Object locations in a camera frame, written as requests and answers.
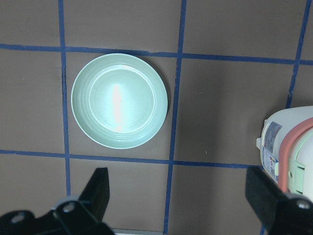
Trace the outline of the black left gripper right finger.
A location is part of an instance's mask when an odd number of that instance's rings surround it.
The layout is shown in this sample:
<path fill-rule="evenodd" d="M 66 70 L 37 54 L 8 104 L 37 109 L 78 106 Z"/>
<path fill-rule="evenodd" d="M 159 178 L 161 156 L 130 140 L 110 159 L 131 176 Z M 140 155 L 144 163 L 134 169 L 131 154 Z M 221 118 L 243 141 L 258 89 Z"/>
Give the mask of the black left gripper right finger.
<path fill-rule="evenodd" d="M 311 235 L 313 202 L 282 192 L 259 167 L 246 171 L 245 196 L 268 235 Z"/>

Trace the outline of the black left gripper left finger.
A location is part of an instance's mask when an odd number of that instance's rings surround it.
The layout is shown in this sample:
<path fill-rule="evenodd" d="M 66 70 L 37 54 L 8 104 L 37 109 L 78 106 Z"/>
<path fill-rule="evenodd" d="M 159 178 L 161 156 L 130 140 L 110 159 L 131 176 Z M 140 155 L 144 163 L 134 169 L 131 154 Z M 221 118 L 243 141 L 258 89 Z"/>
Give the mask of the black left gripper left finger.
<path fill-rule="evenodd" d="M 2 235 L 112 235 L 102 219 L 110 199 L 108 169 L 97 168 L 78 199 L 67 200 L 36 218 L 31 211 L 0 217 Z"/>

